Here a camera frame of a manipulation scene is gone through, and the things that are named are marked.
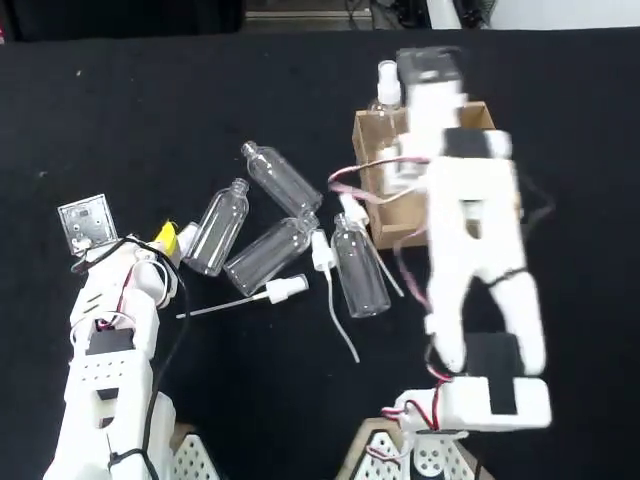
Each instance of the white 3d-printed part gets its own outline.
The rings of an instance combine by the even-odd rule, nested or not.
[[[473,480],[473,469],[452,440],[419,435],[412,452],[413,466],[425,478],[442,475],[444,480]]]
[[[396,456],[399,453],[386,432],[374,433],[368,445],[385,455]],[[353,480],[401,480],[400,467],[396,462],[383,462],[365,453],[352,478]]]
[[[198,435],[187,435],[173,456],[172,480],[220,480]]]

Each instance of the clear plastic bottle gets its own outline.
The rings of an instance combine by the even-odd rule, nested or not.
[[[393,60],[378,64],[378,96],[369,105],[369,111],[378,118],[378,150],[392,146],[398,135],[396,114],[402,107],[402,89],[398,80],[398,65]]]
[[[391,300],[365,232],[349,222],[343,213],[336,216],[335,222],[331,247],[336,254],[349,313],[354,318],[362,318],[384,312],[391,306]]]
[[[231,187],[216,193],[200,220],[185,258],[189,267],[211,277],[220,273],[249,213],[247,190],[249,184],[242,178],[236,178]]]
[[[309,247],[318,225],[312,213],[281,220],[226,263],[227,276],[243,295],[252,295]]]
[[[322,204],[315,190],[277,150],[254,142],[242,145],[247,170],[264,190],[292,217],[314,213]]]

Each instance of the robotic arm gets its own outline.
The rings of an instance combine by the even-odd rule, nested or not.
[[[72,270],[88,277],[70,316],[74,356],[66,409],[44,479],[176,478],[169,448],[175,409],[169,397],[154,392],[149,362],[158,309],[176,294],[177,277],[167,262],[180,261],[181,239],[167,224],[150,244],[117,240],[104,196],[60,207],[59,213],[72,253],[81,255]],[[186,244],[189,234],[181,234]]]
[[[431,311],[425,331],[452,376],[438,389],[405,392],[395,410],[403,410],[407,400],[426,411],[433,405],[441,430],[546,427],[549,393],[537,378],[545,366],[544,335],[520,233],[510,137],[460,127],[458,109],[466,95],[445,49],[401,50],[398,67],[407,90],[409,128],[392,147],[396,151],[382,154],[431,159],[423,171],[407,167],[412,170],[405,178],[418,178],[428,199]],[[398,181],[402,174],[396,171],[388,185],[406,188]],[[474,277],[489,288],[505,332],[464,332],[462,306]],[[425,428],[419,415],[407,414],[405,420],[408,429]]]

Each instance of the black cloth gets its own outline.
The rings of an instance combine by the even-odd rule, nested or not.
[[[460,45],[466,90],[511,132],[522,171],[557,201],[532,233],[529,268],[546,331],[554,422],[467,443],[496,478],[630,478],[640,394],[636,221],[640,30],[374,32],[11,45],[0,48],[0,412],[3,477],[38,478],[64,411],[68,316],[81,278],[56,207],[105,192],[121,234],[151,238],[167,218],[197,220],[245,176],[242,142],[277,147],[320,189],[354,162],[354,110],[376,65],[401,47]],[[256,186],[237,252],[284,216]],[[524,194],[525,206],[535,197]],[[319,211],[331,232],[338,202]],[[388,252],[383,254],[390,263]],[[408,261],[426,275],[426,254]],[[333,478],[360,423],[404,389],[429,388],[421,310],[392,294],[378,318],[337,309],[354,365],[305,256],[310,291],[197,318],[163,391],[197,425],[231,479]],[[239,297],[224,278],[185,271],[194,308]],[[157,357],[179,322],[161,313]],[[493,331],[486,291],[469,331]]]

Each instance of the cardboard box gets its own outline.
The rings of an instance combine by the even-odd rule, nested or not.
[[[404,109],[394,117],[397,134],[407,132]],[[472,102],[460,110],[460,124],[465,128],[495,129],[489,110],[484,102]],[[385,138],[391,136],[391,122],[380,122],[376,114],[367,111],[356,112],[353,127],[353,148],[359,165],[376,160],[377,148]],[[381,195],[382,171],[379,168],[362,170],[362,188]],[[424,225],[426,219],[426,199],[423,194],[406,195],[388,205],[373,205],[367,202],[371,237],[378,249],[393,247],[401,238],[415,232]],[[407,239],[405,246],[425,245],[424,235]]]

